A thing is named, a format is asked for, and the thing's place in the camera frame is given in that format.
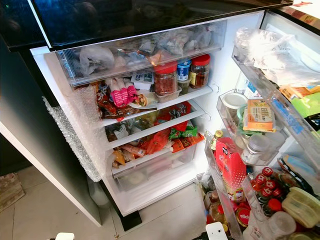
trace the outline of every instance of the crisper drawer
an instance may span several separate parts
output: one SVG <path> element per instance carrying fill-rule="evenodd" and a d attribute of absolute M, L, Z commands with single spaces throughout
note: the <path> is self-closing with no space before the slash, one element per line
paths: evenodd
<path fill-rule="evenodd" d="M 113 178 L 117 180 L 122 191 L 128 191 L 159 176 L 164 171 L 191 162 L 195 148 L 196 146 L 191 146 L 175 153 L 164 153 L 136 167 L 114 174 Z"/>

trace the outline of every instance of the tile floor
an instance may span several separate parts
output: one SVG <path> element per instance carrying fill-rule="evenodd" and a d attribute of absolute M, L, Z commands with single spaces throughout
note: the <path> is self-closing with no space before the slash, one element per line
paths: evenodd
<path fill-rule="evenodd" d="M 26 195 L 0 213 L 1 240 L 46 240 L 59 232 L 75 240 L 191 240 L 205 231 L 194 184 L 142 209 L 142 224 L 125 232 L 112 207 L 101 211 L 103 226 L 96 227 L 35 167 L 18 174 Z"/>

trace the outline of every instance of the bubble wrap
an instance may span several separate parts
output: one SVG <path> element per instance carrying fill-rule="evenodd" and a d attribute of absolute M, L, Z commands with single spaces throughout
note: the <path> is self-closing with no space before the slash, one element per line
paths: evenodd
<path fill-rule="evenodd" d="M 94 87 L 79 88 L 66 99 L 65 105 L 51 107 L 43 97 L 49 113 L 85 172 L 98 182 L 107 171 L 105 149 L 109 142 L 105 129 L 101 127 Z"/>

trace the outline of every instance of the yellow container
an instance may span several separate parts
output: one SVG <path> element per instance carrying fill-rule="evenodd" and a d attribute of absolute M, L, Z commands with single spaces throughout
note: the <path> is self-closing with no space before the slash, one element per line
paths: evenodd
<path fill-rule="evenodd" d="M 313 228 L 320 222 L 320 201 L 298 187 L 290 188 L 282 208 L 306 228 Z"/>

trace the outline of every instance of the jar of chili sauce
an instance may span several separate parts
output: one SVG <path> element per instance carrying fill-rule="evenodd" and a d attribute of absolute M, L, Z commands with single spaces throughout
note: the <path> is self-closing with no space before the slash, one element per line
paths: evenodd
<path fill-rule="evenodd" d="M 189 78 L 190 87 L 199 89 L 207 85 L 210 71 L 210 55 L 202 55 L 192 59 Z"/>
<path fill-rule="evenodd" d="M 154 91 L 160 96 L 178 90 L 177 61 L 154 67 Z"/>

